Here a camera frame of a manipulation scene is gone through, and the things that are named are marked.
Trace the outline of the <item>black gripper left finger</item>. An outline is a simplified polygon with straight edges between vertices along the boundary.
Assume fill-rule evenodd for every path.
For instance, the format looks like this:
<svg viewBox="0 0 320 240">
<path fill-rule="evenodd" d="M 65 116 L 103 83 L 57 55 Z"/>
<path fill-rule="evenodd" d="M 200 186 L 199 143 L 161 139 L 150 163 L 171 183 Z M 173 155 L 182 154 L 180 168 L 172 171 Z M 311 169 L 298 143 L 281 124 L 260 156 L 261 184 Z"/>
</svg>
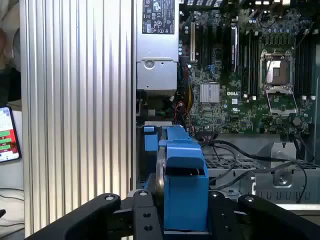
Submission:
<svg viewBox="0 0 320 240">
<path fill-rule="evenodd" d="M 29 240 L 161 240 L 153 196 L 137 190 L 122 200 L 104 193 L 28 236 Z"/>
</svg>

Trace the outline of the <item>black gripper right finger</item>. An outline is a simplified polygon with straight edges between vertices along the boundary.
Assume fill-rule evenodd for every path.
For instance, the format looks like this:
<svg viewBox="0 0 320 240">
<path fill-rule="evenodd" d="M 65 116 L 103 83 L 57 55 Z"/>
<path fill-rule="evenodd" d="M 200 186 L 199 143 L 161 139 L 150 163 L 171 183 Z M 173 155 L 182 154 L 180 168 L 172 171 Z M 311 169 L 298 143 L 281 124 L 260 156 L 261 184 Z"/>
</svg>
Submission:
<svg viewBox="0 0 320 240">
<path fill-rule="evenodd" d="M 318 240 L 319 225 L 259 196 L 233 201 L 208 195 L 208 231 L 213 240 Z"/>
</svg>

